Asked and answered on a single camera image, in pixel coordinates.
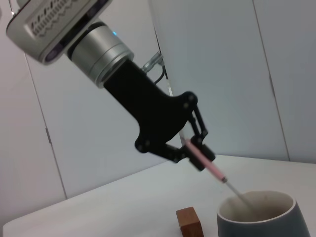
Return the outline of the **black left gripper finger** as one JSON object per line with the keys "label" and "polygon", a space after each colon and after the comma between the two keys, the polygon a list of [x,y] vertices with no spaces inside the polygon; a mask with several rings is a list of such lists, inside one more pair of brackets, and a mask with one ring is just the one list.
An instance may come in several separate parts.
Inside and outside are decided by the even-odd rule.
{"label": "black left gripper finger", "polygon": [[202,120],[200,111],[197,106],[194,107],[193,113],[189,118],[194,135],[191,142],[201,151],[209,161],[215,160],[215,154],[203,143],[204,138],[208,135],[208,130]]}
{"label": "black left gripper finger", "polygon": [[191,164],[199,171],[203,171],[205,166],[198,160],[197,156],[193,154],[186,146],[176,148],[174,146],[164,144],[157,148],[157,155],[170,160],[174,163],[188,158]]}

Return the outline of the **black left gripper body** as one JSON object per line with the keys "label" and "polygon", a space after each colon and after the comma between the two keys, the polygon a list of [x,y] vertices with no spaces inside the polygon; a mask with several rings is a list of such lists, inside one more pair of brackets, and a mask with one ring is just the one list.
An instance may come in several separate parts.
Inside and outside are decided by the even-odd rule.
{"label": "black left gripper body", "polygon": [[137,120],[135,148],[139,152],[180,153],[168,142],[185,126],[197,106],[198,99],[192,92],[165,94],[130,60],[112,73],[104,88]]}

